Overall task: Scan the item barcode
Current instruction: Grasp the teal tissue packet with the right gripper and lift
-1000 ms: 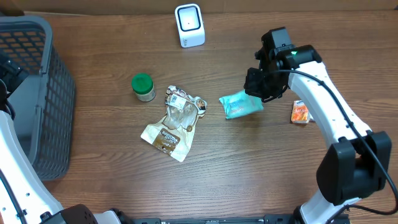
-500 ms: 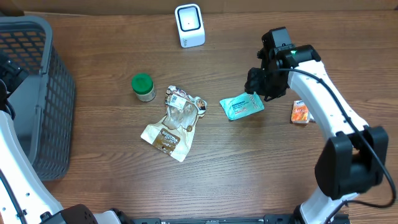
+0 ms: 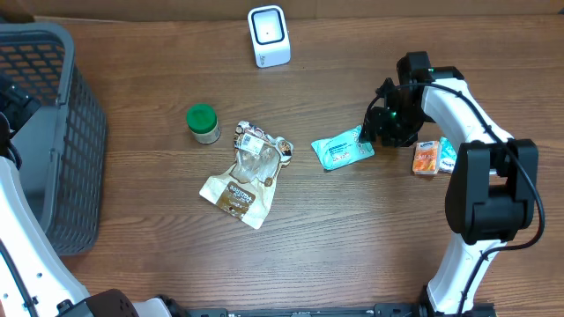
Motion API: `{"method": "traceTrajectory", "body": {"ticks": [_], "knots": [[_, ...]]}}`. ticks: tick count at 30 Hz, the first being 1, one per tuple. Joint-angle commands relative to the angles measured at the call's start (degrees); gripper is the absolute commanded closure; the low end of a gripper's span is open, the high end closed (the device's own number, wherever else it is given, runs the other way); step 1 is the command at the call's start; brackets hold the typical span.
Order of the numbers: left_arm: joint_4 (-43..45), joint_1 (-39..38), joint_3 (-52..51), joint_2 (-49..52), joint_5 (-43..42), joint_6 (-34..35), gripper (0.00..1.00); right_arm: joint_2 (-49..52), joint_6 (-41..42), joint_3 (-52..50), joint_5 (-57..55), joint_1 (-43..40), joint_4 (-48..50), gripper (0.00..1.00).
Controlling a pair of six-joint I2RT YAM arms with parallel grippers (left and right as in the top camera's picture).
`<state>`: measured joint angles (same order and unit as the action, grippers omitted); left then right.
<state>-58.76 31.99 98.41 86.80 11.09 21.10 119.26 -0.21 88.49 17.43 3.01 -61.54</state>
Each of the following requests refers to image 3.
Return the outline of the orange tissue pack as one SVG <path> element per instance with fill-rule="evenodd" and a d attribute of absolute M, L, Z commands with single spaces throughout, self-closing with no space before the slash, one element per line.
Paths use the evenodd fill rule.
<path fill-rule="evenodd" d="M 420 142 L 415 146 L 412 171 L 418 175 L 435 175 L 440 169 L 442 147 L 439 141 Z"/>

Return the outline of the teal wet wipes pack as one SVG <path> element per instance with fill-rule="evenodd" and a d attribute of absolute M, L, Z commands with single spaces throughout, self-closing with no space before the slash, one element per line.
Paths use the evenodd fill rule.
<path fill-rule="evenodd" d="M 311 146 L 325 170 L 332 171 L 375 155 L 371 143 L 359 141 L 361 126 L 314 141 Z"/>

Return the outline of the teal tissue pack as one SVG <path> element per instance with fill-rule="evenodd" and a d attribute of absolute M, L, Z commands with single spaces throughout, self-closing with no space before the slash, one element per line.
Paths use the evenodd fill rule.
<path fill-rule="evenodd" d="M 440 139 L 440 146 L 439 169 L 445 173 L 452 173 L 456 164 L 456 151 L 448 138 L 444 136 Z"/>

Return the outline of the clear bagged bread snack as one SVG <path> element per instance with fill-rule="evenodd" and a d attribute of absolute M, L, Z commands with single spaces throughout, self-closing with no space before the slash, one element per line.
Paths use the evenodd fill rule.
<path fill-rule="evenodd" d="M 208 202 L 254 229 L 262 226 L 274 199 L 277 178 L 293 157 L 293 144 L 241 121 L 234 131 L 235 161 L 199 191 Z"/>

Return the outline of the green cap bottle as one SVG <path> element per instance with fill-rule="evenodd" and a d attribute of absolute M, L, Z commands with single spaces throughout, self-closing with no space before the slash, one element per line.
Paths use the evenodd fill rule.
<path fill-rule="evenodd" d="M 208 104 L 200 103 L 190 107 L 186 122 L 193 137 L 200 144 L 213 144 L 220 137 L 218 116 Z"/>

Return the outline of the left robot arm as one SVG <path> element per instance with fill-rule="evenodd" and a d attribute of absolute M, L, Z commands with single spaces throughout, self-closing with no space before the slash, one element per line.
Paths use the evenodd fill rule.
<path fill-rule="evenodd" d="M 27 202 L 11 142 L 11 119 L 29 118 L 32 103 L 1 80 L 1 315 L 176 316 L 161 297 L 133 303 L 117 289 L 92 296 L 58 258 Z"/>

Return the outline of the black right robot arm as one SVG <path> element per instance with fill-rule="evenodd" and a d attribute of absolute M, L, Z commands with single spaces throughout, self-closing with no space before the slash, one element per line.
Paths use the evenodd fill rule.
<path fill-rule="evenodd" d="M 399 82 L 386 79 L 376 91 L 383 102 L 369 104 L 362 143 L 407 147 L 426 122 L 436 123 L 456 150 L 445 196 L 451 240 L 435 276 L 415 303 L 377 304 L 376 316 L 494 316 L 494 305 L 474 295 L 495 256 L 513 251 L 516 234 L 533 218 L 538 230 L 521 244 L 536 244 L 545 229 L 545 212 L 536 188 L 538 148 L 501 129 L 472 97 L 454 66 L 434 67 L 425 51 L 397 62 Z"/>

